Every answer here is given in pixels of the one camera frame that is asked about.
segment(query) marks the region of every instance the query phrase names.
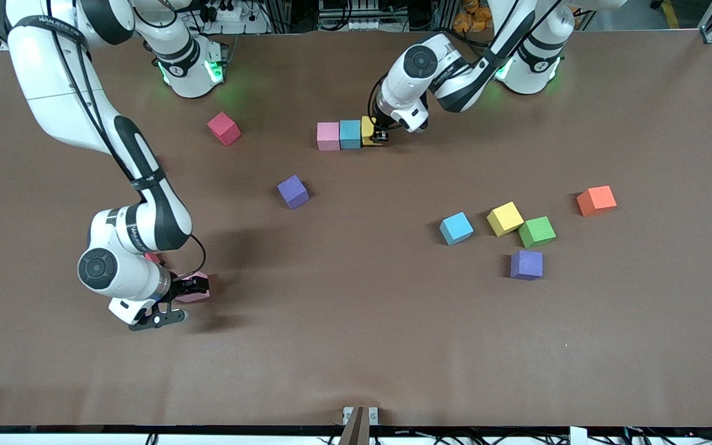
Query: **brown table surface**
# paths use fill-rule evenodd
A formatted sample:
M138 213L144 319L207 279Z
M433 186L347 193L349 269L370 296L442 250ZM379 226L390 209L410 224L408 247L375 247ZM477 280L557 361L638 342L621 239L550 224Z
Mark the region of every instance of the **brown table surface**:
M76 262L99 210L136 201L115 163L43 134L0 58L0 425L336 422L712 423L712 45L696 31L577 33L551 85L498 84L424 135L320 153L415 35L242 37L227 81L178 98L131 41L96 54L209 257L190 320L131 333ZM206 122L243 130L221 146ZM277 183L313 197L286 208ZM619 209L577 214L611 185ZM517 234L494 206L548 215L546 276L506 278ZM464 211L475 234L438 233ZM167 258L183 271L189 243Z

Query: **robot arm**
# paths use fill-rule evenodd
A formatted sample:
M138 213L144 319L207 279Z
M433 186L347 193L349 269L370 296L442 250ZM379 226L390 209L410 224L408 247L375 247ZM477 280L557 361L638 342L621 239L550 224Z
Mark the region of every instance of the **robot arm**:
M394 122L408 132L424 130L428 117L426 90L435 95L444 110L463 112L472 107L494 77L522 94L537 93L553 78L559 53L574 27L573 14L566 4L562 0L488 3L498 30L477 61L468 63L443 34L416 43L401 54L370 107L379 132L392 129ZM591 11L610 11L624 3L570 2Z
M444 110L463 112L471 108L532 29L535 6L536 0L518 0L491 46L473 63L468 63L444 34L408 48L381 82L373 107L376 127L387 129L396 121L408 132L424 129L428 113L423 97L428 88Z
M91 66L90 48L127 40L140 20L128 0L11 0L6 17L12 65L40 127L64 143L111 155L141 198L93 217L78 263L85 287L111 298L111 312L136 324L158 302L171 301L180 285L144 253L176 250L192 233L189 211L146 139L111 106ZM190 40L185 28L175 38L183 39ZM179 84L186 78L178 76ZM182 321L181 312L163 324Z

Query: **foam cube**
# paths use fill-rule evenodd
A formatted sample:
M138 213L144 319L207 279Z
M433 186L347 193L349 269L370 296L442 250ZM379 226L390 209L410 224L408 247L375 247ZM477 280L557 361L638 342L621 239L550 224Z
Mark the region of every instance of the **foam cube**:
M343 150L362 148L361 121L339 121L339 146Z
M362 146L381 145L373 142L373 133L375 133L375 125L368 116L362 116Z
M611 187L608 185L587 189L586 192L576 198L576 201L584 216L605 214L607 211L614 210L617 206L614 194L611 193Z
M461 242L461 240L472 236L474 233L472 225L468 222L466 214L462 211L459 214L453 214L441 222L439 229L441 229L441 234L443 234L447 245L457 244Z
M530 248L552 242L556 238L554 228L547 216L536 219L529 219L518 229L523 247Z
M317 149L339 151L339 122L317 123Z
M155 253L152 253L152 252L145 253L145 258L147 258L147 260L150 260L157 265L161 264L161 259Z
M514 279L543 278L543 254L531 250L521 250L512 256L509 277Z
M229 146L240 136L240 130L235 122L223 112L208 122L208 128L224 145Z
M203 278L207 278L207 275L204 273L201 273L201 271L198 271L192 276L189 276L189 278L195 277L195 276L201 276ZM188 295L178 295L175 297L175 300L179 302L195 302L197 300L201 299L206 299L210 296L210 290L206 290L204 294L188 294Z
M488 214L488 223L496 233L496 236L500 237L520 227L523 224L523 218L520 217L515 203L509 202L492 210Z
M309 192L296 175L279 184L279 194L291 210L309 201Z

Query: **blue cube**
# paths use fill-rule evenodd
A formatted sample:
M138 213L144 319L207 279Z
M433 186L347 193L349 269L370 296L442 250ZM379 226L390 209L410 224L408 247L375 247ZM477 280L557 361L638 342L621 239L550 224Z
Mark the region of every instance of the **blue cube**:
M282 199L291 210L309 200L309 192L296 175L289 177L279 185L279 194L282 195Z
M339 121L339 147L343 150L362 148L361 121Z
M462 211L459 214L453 214L445 219L439 228L448 245L457 244L461 242L461 240L472 236L474 233L472 225L468 222L466 214Z
M512 256L509 277L514 279L543 278L543 254L531 250L521 250Z

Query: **pink cube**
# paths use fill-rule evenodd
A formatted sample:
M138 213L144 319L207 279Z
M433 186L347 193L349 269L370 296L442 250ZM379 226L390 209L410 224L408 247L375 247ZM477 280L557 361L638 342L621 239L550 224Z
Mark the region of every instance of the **pink cube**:
M224 145L229 146L240 136L240 130L235 122L223 112L208 122L209 129Z
M317 123L317 148L320 151L339 150L339 122Z
M205 275L204 273L201 273L201 271L198 271L198 273L195 273L192 276L201 276L203 278L207 278L207 275ZM210 296L210 290L206 291L204 294L178 295L177 297L175 297L175 300L177 300L179 302L195 302L197 300L206 299L209 296Z
M152 252L145 253L145 258L147 258L148 260L152 261L153 263L155 263L157 265L161 264L161 259L155 253L152 253Z

